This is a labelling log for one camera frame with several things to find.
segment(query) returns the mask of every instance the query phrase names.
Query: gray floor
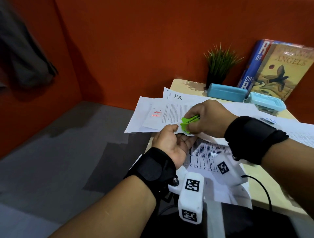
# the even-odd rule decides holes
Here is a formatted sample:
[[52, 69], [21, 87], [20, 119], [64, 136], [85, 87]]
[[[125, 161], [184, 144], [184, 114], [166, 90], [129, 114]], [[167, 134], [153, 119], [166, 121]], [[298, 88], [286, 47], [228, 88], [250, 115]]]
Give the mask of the gray floor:
[[[0, 237], [47, 237], [119, 183], [150, 138], [124, 134], [132, 114], [83, 101], [0, 160]], [[299, 237], [313, 237], [313, 221], [292, 223]]]

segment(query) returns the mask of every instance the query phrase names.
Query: black plant pot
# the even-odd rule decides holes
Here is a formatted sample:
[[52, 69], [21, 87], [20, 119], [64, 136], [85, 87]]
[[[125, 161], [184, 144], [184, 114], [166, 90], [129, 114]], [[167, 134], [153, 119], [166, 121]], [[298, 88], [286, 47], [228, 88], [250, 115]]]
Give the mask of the black plant pot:
[[208, 89], [210, 84], [222, 84], [226, 76], [227, 75], [220, 77], [218, 75], [212, 75], [210, 72], [208, 72], [205, 88]]

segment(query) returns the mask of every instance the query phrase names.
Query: desk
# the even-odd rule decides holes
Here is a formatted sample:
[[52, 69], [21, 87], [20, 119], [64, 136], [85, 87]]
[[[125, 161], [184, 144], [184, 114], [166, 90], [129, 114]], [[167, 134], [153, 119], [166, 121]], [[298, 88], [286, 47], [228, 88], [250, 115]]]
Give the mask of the desk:
[[[203, 92], [204, 86], [205, 84], [202, 83], [196, 83], [177, 78], [173, 80], [170, 89], [185, 94], [206, 96], [206, 94]], [[278, 116], [288, 119], [295, 118], [288, 110], [280, 112]], [[150, 138], [146, 150], [151, 147], [152, 140], [153, 136]], [[283, 194], [279, 184], [261, 166], [244, 165], [244, 169], [247, 175], [257, 178], [265, 186], [272, 201], [273, 211], [287, 216], [297, 215], [306, 219], [309, 218], [307, 213], [302, 208], [300, 208], [295, 203], [292, 204], [292, 202]], [[268, 199], [263, 188], [252, 179], [249, 179], [249, 185], [249, 190], [252, 197], [252, 205], [268, 209]]]

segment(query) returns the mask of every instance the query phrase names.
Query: yellow book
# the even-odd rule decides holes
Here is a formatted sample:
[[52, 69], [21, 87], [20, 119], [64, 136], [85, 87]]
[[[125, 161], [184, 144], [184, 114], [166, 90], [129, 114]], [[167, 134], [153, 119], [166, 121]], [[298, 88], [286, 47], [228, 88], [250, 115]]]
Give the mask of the yellow book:
[[272, 44], [257, 71], [251, 92], [285, 101], [313, 62], [313, 48]]

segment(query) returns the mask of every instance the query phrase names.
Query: black wrist strap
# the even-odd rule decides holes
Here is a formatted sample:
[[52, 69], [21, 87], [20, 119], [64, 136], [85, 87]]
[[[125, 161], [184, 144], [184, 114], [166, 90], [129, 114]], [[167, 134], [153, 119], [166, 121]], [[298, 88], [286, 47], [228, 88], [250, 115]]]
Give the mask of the black wrist strap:
[[285, 132], [249, 116], [238, 117], [225, 132], [233, 156], [257, 165], [261, 164], [263, 156], [273, 144], [288, 138]]
[[172, 159], [162, 150], [152, 147], [133, 165], [124, 177], [136, 175], [152, 191], [156, 200], [168, 192], [168, 184], [176, 176], [176, 167]]

